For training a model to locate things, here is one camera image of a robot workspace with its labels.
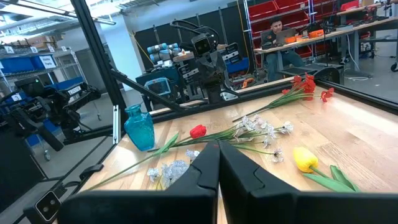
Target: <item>vase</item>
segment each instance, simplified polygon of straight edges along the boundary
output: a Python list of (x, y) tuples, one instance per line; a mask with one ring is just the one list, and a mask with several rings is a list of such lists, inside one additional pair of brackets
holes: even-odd
[(141, 112), (141, 105), (129, 106), (125, 112), (129, 119), (124, 123), (124, 130), (131, 141), (140, 151), (152, 149), (155, 145), (155, 131), (150, 114)]

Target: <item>tulip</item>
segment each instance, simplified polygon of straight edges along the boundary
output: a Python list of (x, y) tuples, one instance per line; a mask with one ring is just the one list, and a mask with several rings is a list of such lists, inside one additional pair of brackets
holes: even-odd
[(313, 172), (313, 169), (311, 167), (318, 167), (318, 158), (304, 147), (294, 148), (293, 156), (298, 169), (303, 172), (311, 173)]

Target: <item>desk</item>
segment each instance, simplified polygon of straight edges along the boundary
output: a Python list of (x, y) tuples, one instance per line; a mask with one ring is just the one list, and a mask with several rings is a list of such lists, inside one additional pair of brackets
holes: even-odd
[[(320, 95), (322, 90), (317, 87), (315, 95)], [(258, 109), (278, 97), (279, 94), (272, 95), (157, 123), (155, 124), (156, 147), (163, 146), (178, 132), (179, 139), (185, 138), (189, 135), (189, 130), (198, 124), (206, 126), (208, 134), (229, 128), (233, 119)], [(339, 94), (335, 94), (327, 103), (315, 97), (313, 101), (297, 101), (259, 114), (274, 126), (280, 126), (285, 121), (291, 121), (294, 125), (294, 131), (290, 136), (280, 136), (275, 144), (267, 149), (271, 151), (281, 147), (284, 152), (284, 162), (275, 164), (263, 154), (247, 151), (243, 153), (288, 184), (299, 190), (327, 190), (306, 179), (296, 168), (292, 149), (304, 146), (319, 158), (320, 170), (330, 174), (328, 166), (337, 165), (364, 192), (398, 191), (396, 179), (398, 116)], [(170, 164), (177, 159), (189, 162), (189, 158), (185, 156), (186, 150), (200, 151), (203, 147), (204, 144), (197, 144), (173, 148), (168, 153), (152, 158), (127, 171), (116, 180), (102, 185), (98, 190), (154, 190), (155, 183), (152, 183), (147, 176), (148, 168), (161, 168), (162, 164)], [(265, 150), (262, 145), (253, 145), (253, 147)], [(147, 152), (138, 151), (125, 135), (104, 160), (103, 170), (94, 173), (81, 191), (147, 155)], [(221, 197), (218, 202), (218, 223), (227, 223)]]
[[(368, 27), (385, 24), (385, 23), (388, 23), (388, 22), (393, 22), (393, 21), (396, 21), (396, 20), (398, 20), (398, 17), (390, 17), (388, 19), (384, 19), (383, 21), (376, 21), (376, 22), (372, 22), (370, 24), (359, 25), (357, 27), (354, 27), (354, 29), (352, 29), (352, 30), (334, 31), (334, 32), (331, 32), (330, 34), (326, 35), (326, 40), (332, 39), (332, 38), (335, 38), (335, 37), (341, 37), (342, 35), (352, 34), (353, 33), (354, 37), (352, 38), (351, 48), (353, 49), (353, 58), (354, 58), (355, 62), (358, 64), (359, 63), (359, 35), (358, 35), (358, 31), (361, 30), (361, 29), (365, 29), (365, 28), (368, 28)], [(281, 47), (274, 47), (274, 48), (267, 49), (267, 50), (254, 49), (254, 52), (261, 54), (261, 56), (262, 56), (261, 60), (262, 61), (263, 61), (263, 54), (268, 54), (268, 53), (271, 53), (271, 52), (277, 52), (277, 55), (278, 55), (278, 70), (283, 70), (282, 54), (280, 53), (281, 50), (288, 50), (288, 49), (292, 49), (292, 48), (296, 48), (296, 47), (301, 47), (301, 46), (305, 46), (305, 45), (314, 44), (316, 42), (323, 41), (323, 39), (324, 39), (324, 36), (308, 39), (308, 40), (303, 41), (303, 42), (294, 42), (294, 43), (291, 43), (291, 44), (285, 44), (285, 45), (283, 45)]]

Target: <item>rose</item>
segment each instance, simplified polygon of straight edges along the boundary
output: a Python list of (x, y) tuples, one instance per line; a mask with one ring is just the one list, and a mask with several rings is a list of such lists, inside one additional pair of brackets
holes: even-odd
[(201, 124), (199, 124), (198, 126), (194, 127), (189, 132), (189, 135), (191, 135), (191, 138), (193, 138), (193, 139), (203, 137), (205, 134), (206, 134), (206, 127), (204, 127)]

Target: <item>label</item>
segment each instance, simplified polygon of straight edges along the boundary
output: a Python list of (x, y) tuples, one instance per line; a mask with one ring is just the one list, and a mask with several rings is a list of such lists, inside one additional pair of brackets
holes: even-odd
[(4, 48), (6, 49), (7, 54), (14, 54), (14, 49), (12, 49), (12, 47), (4, 46)]
[(55, 64), (54, 60), (52, 60), (52, 57), (49, 55), (46, 56), (39, 56), (40, 60), (42, 61), (44, 67), (47, 68), (55, 68), (57, 65)]
[(12, 98), (12, 100), (14, 100), (14, 101), (22, 100), (22, 98), (21, 98), (21, 96), (19, 95), (19, 93), (15, 94), (15, 95), (12, 95), (11, 98)]
[(68, 90), (68, 93), (69, 93), (69, 95), (72, 96), (73, 94), (78, 93), (80, 90), (81, 90), (80, 86), (76, 86), (73, 89)]
[(37, 53), (38, 52), (37, 48), (35, 48), (35, 47), (30, 47), (30, 49), (32, 50), (33, 53)]
[(75, 60), (75, 62), (77, 61), (77, 57), (74, 51), (70, 51), (70, 54), (72, 55), (73, 59)]
[(50, 52), (55, 52), (54, 48), (51, 46), (51, 44), (47, 44), (47, 47), (49, 48)]

